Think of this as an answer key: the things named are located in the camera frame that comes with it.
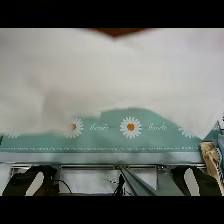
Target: daisy print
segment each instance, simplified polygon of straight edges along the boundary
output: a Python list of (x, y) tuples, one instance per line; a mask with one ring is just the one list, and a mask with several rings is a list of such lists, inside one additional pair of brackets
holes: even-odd
[(135, 138), (141, 134), (142, 125), (138, 119), (135, 119), (134, 117), (126, 117), (123, 119), (120, 125), (121, 129), (120, 131), (123, 132), (123, 135), (126, 136), (126, 138)]
[(66, 138), (75, 138), (82, 134), (83, 121), (79, 118), (74, 118), (72, 120), (72, 127), (69, 133), (65, 133)]
[(194, 134), (192, 134), (190, 131), (187, 131), (183, 128), (178, 128), (178, 131), (181, 131), (182, 135), (184, 135), (186, 138), (194, 138), (195, 137)]
[(19, 134), (7, 134), (6, 136), (8, 138), (18, 138), (20, 135)]

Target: crumpled white sheet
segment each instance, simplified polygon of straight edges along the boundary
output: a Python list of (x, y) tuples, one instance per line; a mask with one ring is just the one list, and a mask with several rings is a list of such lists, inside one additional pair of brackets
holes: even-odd
[(224, 112), (224, 30), (119, 39), (0, 29), (0, 133), (64, 132), (74, 115), (145, 108), (204, 138)]

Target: green fabric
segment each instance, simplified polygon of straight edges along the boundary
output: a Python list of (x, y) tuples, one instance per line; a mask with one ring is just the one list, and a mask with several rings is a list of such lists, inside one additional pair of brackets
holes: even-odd
[[(124, 131), (121, 131), (121, 122), (126, 117), (138, 119), (142, 125), (135, 138), (127, 138), (123, 135)], [(83, 130), (75, 138), (70, 139), (52, 133), (21, 135), (17, 138), (4, 136), (0, 151), (40, 153), (199, 151), (200, 139), (183, 135), (183, 131), (178, 130), (180, 127), (147, 110), (116, 110), (102, 113), (100, 118), (80, 117), (80, 119), (83, 121)], [(204, 140), (212, 141), (219, 133), (219, 127), (216, 124)]]

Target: ironing board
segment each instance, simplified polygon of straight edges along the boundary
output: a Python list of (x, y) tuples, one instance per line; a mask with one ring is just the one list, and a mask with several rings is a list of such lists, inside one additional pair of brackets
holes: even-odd
[[(204, 139), (220, 133), (218, 123)], [(200, 164), (201, 140), (159, 115), (142, 109), (74, 117), (68, 133), (4, 135), (3, 163)]]

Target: ironing board cover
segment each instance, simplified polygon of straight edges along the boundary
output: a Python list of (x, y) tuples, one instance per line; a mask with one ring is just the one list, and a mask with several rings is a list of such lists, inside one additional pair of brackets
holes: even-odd
[[(204, 139), (220, 133), (218, 123)], [(74, 117), (66, 134), (5, 135), (1, 152), (198, 152), (201, 140), (157, 114), (142, 110), (114, 110), (95, 117)]]

